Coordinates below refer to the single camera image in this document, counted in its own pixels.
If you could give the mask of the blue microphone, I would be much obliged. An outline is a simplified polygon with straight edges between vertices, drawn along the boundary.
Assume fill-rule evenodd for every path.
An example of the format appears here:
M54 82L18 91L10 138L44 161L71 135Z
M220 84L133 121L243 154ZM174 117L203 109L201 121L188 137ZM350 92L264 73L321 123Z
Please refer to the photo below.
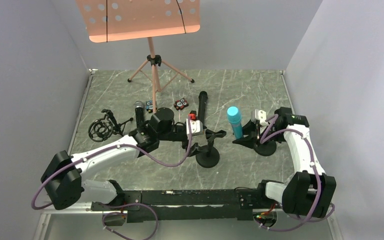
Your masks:
M242 114L238 107L230 106L227 109L227 120L232 127L233 134L236 139L240 139L243 137L243 129L242 129Z

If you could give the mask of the black silver-grille microphone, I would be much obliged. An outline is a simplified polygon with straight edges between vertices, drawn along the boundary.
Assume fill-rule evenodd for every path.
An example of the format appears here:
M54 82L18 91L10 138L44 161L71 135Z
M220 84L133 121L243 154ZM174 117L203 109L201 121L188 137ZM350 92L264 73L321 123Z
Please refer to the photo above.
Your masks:
M145 126L145 105L142 101L136 101L134 103L136 128L143 129Z

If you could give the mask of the black shock mount tripod stand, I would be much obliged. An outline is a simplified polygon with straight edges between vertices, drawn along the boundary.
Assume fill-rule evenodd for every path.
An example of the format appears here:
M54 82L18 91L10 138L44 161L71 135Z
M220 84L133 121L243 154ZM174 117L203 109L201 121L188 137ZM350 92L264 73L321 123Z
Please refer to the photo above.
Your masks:
M93 121L88 128L88 137L97 143L108 140L112 135L124 136L126 124L134 120L133 117L124 122L117 122L110 109L103 109L103 117Z

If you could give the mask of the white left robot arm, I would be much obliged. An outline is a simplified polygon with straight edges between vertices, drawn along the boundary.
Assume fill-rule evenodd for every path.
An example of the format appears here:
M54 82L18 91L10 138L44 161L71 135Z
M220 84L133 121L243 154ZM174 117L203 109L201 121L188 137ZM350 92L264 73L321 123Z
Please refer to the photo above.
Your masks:
M31 201L31 207L41 210L53 206L56 210L66 209L77 202L101 202L103 204L122 203L124 192L114 180L91 180L99 171L113 167L122 161L130 161L147 156L156 163L174 168L178 163L165 163L150 153L159 147L161 141L181 142L185 149L184 157L198 153L199 145L193 143L193 136L202 135L205 130L204 107L191 111L185 122L175 122L174 112L170 108L159 108L149 120L138 124L138 127L127 135L107 145L70 155L63 150L57 152L40 181L40 190L45 190L50 203L37 206Z

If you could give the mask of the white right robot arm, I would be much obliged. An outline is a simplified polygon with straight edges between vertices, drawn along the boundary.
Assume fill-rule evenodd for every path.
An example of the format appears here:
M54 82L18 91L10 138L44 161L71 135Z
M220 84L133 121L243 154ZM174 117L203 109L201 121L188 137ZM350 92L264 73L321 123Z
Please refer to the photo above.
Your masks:
M333 211L337 182L318 161L306 116L294 114L290 107L280 107L272 116L255 109L242 125L239 108L231 106L227 120L235 136L233 144L265 157L273 155L280 143L286 143L290 151L293 175L286 182L262 180L255 190L258 200L278 203L285 213L309 222L320 221Z

